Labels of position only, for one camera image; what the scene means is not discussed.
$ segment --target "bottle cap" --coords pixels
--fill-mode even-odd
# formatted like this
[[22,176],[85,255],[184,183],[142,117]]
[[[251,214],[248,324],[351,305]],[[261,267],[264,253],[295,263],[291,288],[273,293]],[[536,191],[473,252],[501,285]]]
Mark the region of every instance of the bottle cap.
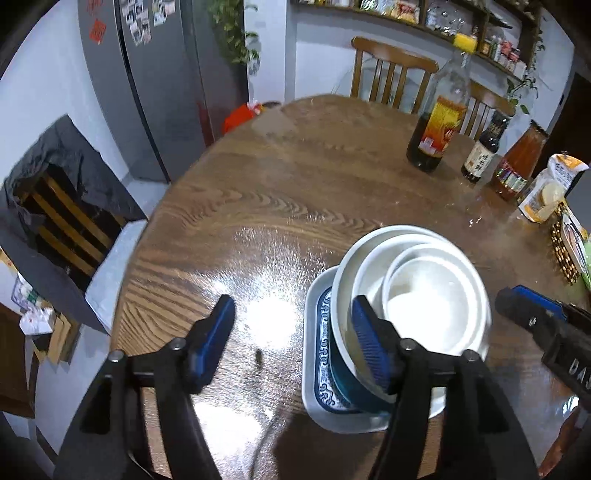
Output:
[[476,42],[476,37],[457,33],[453,39],[453,46],[467,53],[474,53],[476,51]]

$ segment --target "red object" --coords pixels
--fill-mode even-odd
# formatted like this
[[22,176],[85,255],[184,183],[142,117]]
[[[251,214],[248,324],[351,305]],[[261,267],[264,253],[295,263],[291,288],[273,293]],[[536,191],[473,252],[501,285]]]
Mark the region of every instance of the red object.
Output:
[[[256,105],[255,109],[260,111],[260,105]],[[228,118],[224,120],[222,133],[226,135],[229,131],[234,130],[238,125],[242,125],[244,122],[248,122],[250,119],[255,118],[257,115],[255,110],[251,110],[247,104],[239,106],[234,110]]]
[[107,26],[97,18],[95,20],[94,25],[92,25],[92,30],[90,31],[90,39],[92,41],[97,42],[100,45],[100,42],[103,41],[103,37],[105,36],[106,29]]
[[511,47],[513,45],[511,45],[511,42],[508,40],[505,40],[503,43],[501,43],[501,54],[503,54],[504,56],[506,56],[507,58],[509,57],[509,55],[511,54]]

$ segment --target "plastic bag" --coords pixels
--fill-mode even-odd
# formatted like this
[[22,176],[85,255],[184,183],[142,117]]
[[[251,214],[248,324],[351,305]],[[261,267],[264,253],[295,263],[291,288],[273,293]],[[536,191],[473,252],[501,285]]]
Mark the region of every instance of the plastic bag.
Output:
[[532,222],[544,223],[569,189],[576,174],[588,168],[585,163],[569,155],[552,155],[548,166],[526,190],[519,209]]

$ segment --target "blue and white plate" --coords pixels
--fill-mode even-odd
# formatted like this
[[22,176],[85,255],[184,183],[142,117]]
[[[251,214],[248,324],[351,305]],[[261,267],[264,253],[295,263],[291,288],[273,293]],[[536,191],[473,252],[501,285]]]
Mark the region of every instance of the blue and white plate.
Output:
[[329,365],[330,296],[337,267],[316,278],[306,294],[301,395],[310,417],[336,433],[378,432],[388,414],[360,411],[339,391]]

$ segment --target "gray refrigerator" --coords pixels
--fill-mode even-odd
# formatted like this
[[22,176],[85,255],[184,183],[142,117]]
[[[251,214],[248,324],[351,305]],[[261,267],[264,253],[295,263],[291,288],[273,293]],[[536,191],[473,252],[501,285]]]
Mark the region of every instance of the gray refrigerator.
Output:
[[248,101],[246,67],[228,60],[207,0],[79,0],[78,16],[92,85],[131,176],[176,180]]

